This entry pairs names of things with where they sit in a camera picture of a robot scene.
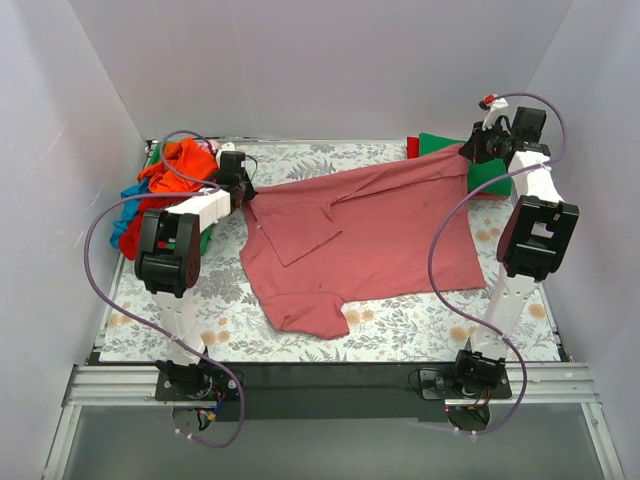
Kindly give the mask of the dusty rose t-shirt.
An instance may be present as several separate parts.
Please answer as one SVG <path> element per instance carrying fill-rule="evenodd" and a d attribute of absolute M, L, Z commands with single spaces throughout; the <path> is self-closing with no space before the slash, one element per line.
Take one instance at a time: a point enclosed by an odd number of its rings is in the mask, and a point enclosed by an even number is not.
<path fill-rule="evenodd" d="M 263 187 L 243 210 L 240 258 L 271 325 L 336 339 L 344 304 L 485 284 L 461 205 L 456 146 L 408 160 Z"/>

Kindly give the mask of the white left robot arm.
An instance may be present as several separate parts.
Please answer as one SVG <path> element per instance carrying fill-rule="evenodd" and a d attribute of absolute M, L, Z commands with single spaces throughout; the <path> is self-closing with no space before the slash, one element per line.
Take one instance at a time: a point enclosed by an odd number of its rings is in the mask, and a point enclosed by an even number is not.
<path fill-rule="evenodd" d="M 194 300 L 201 237 L 256 196 L 246 170 L 250 159 L 246 153 L 223 145 L 217 155 L 217 190 L 204 187 L 142 216 L 134 271 L 159 308 L 161 328 L 172 341 L 167 360 L 174 364 L 197 364 L 206 350 L 196 328 Z"/>

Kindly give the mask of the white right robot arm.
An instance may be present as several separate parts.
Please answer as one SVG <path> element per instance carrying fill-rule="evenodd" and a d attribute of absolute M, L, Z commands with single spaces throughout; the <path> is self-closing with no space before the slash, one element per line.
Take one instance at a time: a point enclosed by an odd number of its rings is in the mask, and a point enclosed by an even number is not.
<path fill-rule="evenodd" d="M 540 142 L 546 112 L 519 107 L 510 120 L 508 102 L 493 96 L 480 108 L 485 117 L 473 125 L 459 152 L 474 164 L 503 161 L 515 175 L 518 199 L 498 241 L 499 273 L 483 323 L 458 353 L 452 373 L 454 389 L 469 398 L 503 381 L 505 340 L 539 283 L 559 269 L 579 218 L 579 208 L 555 188 L 550 150 Z"/>

